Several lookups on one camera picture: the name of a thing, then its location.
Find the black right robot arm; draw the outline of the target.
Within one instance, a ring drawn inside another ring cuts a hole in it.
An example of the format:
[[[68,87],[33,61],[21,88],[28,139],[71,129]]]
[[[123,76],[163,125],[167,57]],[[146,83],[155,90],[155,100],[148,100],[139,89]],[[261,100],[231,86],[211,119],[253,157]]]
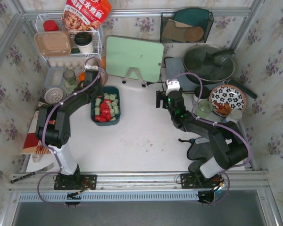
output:
[[[232,122],[218,123],[202,119],[185,108],[182,92],[156,92],[156,107],[168,110],[173,125],[183,131],[199,135],[191,139],[187,158],[188,167],[197,187],[206,187],[239,162],[250,158],[250,149]]]

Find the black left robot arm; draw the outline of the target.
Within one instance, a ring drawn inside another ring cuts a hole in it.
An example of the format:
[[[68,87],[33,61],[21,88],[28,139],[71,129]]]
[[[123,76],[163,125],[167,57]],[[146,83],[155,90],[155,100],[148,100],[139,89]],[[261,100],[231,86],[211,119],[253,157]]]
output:
[[[35,135],[54,156],[59,167],[57,178],[64,186],[75,188],[81,182],[79,166],[67,144],[71,136],[70,116],[102,94],[100,70],[89,69],[70,95],[55,105],[42,105],[39,109]]]

